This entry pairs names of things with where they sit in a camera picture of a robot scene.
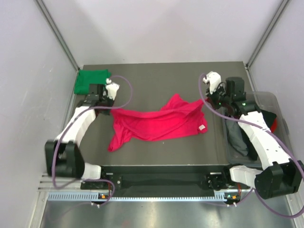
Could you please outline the pink t-shirt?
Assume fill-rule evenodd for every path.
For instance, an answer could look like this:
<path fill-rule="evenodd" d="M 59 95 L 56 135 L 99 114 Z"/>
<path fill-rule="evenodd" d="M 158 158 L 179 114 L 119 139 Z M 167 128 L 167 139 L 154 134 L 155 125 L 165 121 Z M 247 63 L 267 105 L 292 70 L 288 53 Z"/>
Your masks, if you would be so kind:
<path fill-rule="evenodd" d="M 154 142 L 204 134 L 208 122 L 202 112 L 203 105 L 202 100 L 187 102 L 175 94 L 159 111 L 114 109 L 111 111 L 114 136 L 108 151 L 120 149 L 132 138 Z"/>

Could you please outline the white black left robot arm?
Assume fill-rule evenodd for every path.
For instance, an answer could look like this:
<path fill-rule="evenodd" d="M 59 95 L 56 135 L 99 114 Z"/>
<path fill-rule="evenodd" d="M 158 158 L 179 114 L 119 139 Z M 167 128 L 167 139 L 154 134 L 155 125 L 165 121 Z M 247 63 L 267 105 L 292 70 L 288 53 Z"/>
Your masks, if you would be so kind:
<path fill-rule="evenodd" d="M 97 188 L 107 185 L 108 177 L 102 174 L 103 168 L 84 161 L 80 152 L 80 143 L 99 114 L 110 114 L 108 107 L 114 105 L 119 85 L 110 81 L 104 84 L 91 84 L 88 94 L 78 102 L 74 114 L 64 130 L 45 144 L 47 173 L 56 177 L 91 179 Z"/>

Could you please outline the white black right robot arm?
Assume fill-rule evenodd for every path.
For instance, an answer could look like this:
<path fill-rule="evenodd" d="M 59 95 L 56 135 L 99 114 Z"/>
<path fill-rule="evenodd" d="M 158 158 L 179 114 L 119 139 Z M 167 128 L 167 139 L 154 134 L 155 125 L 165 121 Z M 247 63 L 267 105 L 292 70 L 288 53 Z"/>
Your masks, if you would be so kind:
<path fill-rule="evenodd" d="M 238 124 L 248 137 L 261 162 L 261 169 L 246 164 L 232 164 L 224 168 L 222 183 L 233 188 L 242 183 L 254 188 L 263 199 L 298 192 L 303 179 L 304 166 L 288 148 L 270 131 L 255 99 L 248 98 L 245 82 L 240 77 L 229 77 L 225 82 L 216 72 L 202 75 L 208 85 L 206 99 L 202 101 L 213 112 L 224 108 L 220 117 Z"/>

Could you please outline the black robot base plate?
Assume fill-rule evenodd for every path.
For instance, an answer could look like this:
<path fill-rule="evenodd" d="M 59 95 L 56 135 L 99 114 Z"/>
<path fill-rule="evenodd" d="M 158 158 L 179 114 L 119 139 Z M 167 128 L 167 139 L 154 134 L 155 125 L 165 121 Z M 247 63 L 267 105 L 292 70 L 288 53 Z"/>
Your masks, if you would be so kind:
<path fill-rule="evenodd" d="M 223 165 L 104 166 L 102 175 L 114 183 L 116 197 L 204 197 L 215 190 L 236 190 L 226 184 Z"/>

